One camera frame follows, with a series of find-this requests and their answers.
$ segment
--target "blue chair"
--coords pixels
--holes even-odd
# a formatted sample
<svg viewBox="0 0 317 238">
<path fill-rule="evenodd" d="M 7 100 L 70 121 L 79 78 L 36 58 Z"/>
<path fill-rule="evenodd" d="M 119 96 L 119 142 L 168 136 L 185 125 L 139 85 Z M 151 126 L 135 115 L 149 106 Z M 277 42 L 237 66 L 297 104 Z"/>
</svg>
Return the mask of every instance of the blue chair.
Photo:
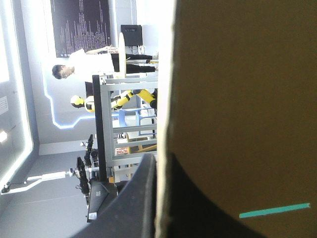
<svg viewBox="0 0 317 238">
<path fill-rule="evenodd" d="M 118 118 L 119 118 L 119 125 L 120 127 L 126 127 L 125 123 L 125 113 L 126 112 L 135 112 L 136 116 L 136 125 L 141 125 L 141 120 L 144 118 L 154 118 L 155 116 L 141 116 L 140 112 L 141 110 L 147 110 L 147 109 L 152 109 L 152 108 L 135 108 L 135 109 L 120 109 L 118 112 Z M 139 131 L 138 135 L 153 135 L 155 133 L 141 133 Z"/>
</svg>

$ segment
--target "light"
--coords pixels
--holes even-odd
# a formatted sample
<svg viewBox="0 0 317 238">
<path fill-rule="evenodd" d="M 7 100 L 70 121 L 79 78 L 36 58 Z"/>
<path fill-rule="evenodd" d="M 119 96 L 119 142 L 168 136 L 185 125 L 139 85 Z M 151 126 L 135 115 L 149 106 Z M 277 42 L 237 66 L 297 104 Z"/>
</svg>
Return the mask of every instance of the light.
<svg viewBox="0 0 317 238">
<path fill-rule="evenodd" d="M 8 135 L 5 131 L 0 132 L 0 143 L 3 143 L 7 139 Z"/>
<path fill-rule="evenodd" d="M 23 87 L 23 78 L 21 72 L 21 62 L 20 55 L 18 51 L 18 42 L 16 37 L 16 29 L 15 22 L 13 17 L 13 7 L 12 2 L 10 0 L 0 1 L 1 7 L 3 7 L 4 18 L 6 19 L 6 34 L 8 34 L 9 39 L 9 48 L 11 51 L 12 64 L 14 65 L 13 74 L 16 81 L 17 91 L 18 91 L 18 99 L 20 103 L 20 112 L 21 112 L 21 121 L 23 127 L 23 136 L 24 136 L 24 149 L 23 152 L 16 158 L 14 164 L 6 171 L 5 175 L 0 180 L 0 187 L 3 187 L 15 174 L 17 169 L 21 166 L 21 164 L 26 160 L 26 158 L 30 155 L 33 150 L 33 140 L 31 136 L 31 130 L 28 120 L 27 108 L 26 108 L 26 100 L 25 93 Z"/>
</svg>

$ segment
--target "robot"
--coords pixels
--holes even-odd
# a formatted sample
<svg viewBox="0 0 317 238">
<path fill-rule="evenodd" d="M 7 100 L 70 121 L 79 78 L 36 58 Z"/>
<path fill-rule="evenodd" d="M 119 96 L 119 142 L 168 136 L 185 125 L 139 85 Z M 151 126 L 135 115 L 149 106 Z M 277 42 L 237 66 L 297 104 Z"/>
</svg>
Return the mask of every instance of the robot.
<svg viewBox="0 0 317 238">
<path fill-rule="evenodd" d="M 158 108 L 158 91 L 154 90 L 153 93 L 150 93 L 146 89 L 137 89 L 137 90 L 126 90 L 118 96 L 111 98 L 111 108 L 114 110 L 119 110 L 122 106 L 128 103 L 134 95 L 138 95 L 145 102 L 150 104 L 151 108 Z M 95 112 L 95 102 L 94 96 L 89 96 L 85 100 L 77 95 L 74 95 L 70 99 L 70 103 L 73 107 L 82 108 L 85 107 L 86 111 L 93 113 Z"/>
</svg>

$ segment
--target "black hair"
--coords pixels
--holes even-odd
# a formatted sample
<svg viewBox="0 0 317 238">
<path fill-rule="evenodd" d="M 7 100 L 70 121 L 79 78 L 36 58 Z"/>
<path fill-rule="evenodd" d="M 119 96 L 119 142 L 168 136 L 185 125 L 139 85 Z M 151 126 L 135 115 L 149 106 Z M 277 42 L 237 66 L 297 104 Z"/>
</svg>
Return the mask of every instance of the black hair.
<svg viewBox="0 0 317 238">
<path fill-rule="evenodd" d="M 57 64 L 57 65 L 54 65 L 53 68 L 52 68 L 52 75 L 57 78 L 57 79 L 61 79 L 61 70 L 62 70 L 62 64 Z"/>
</svg>

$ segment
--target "brown surface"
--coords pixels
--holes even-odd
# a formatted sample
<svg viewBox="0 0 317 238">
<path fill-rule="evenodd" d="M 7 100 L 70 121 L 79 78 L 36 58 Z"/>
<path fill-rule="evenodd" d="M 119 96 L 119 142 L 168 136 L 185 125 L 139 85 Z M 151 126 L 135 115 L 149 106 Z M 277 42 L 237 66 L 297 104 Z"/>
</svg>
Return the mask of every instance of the brown surface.
<svg viewBox="0 0 317 238">
<path fill-rule="evenodd" d="M 316 237 L 317 1 L 179 7 L 169 151 L 233 218 L 268 237 Z M 238 218 L 299 203 L 311 208 Z"/>
</svg>

